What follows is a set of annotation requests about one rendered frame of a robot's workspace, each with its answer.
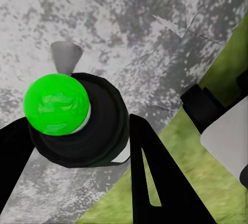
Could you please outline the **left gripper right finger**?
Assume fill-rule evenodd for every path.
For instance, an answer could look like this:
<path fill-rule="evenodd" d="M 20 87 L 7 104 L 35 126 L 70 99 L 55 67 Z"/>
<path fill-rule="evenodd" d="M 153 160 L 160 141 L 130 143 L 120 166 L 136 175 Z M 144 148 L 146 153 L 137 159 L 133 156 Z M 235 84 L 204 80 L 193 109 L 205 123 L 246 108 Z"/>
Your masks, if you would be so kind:
<path fill-rule="evenodd" d="M 133 224 L 216 224 L 150 123 L 130 114 Z M 149 201 L 143 153 L 161 205 Z"/>

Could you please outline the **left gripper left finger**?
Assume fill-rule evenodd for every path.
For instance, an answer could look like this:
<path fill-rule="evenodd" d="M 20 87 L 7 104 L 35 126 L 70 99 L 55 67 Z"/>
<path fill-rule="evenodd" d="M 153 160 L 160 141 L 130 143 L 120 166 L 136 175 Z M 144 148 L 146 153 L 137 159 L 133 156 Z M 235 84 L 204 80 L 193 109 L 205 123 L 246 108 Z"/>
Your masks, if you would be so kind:
<path fill-rule="evenodd" d="M 0 214 L 34 147 L 26 116 L 0 130 Z"/>

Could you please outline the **insectifuge atomizer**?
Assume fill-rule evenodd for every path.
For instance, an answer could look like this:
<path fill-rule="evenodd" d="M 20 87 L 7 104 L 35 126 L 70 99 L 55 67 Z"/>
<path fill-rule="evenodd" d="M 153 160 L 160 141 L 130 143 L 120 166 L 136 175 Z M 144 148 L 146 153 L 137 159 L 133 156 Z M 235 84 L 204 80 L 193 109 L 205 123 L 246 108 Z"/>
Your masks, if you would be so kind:
<path fill-rule="evenodd" d="M 24 97 L 31 141 L 50 162 L 66 168 L 119 166 L 130 159 L 130 114 L 105 78 L 73 73 L 81 46 L 49 47 L 56 74 L 37 79 Z"/>

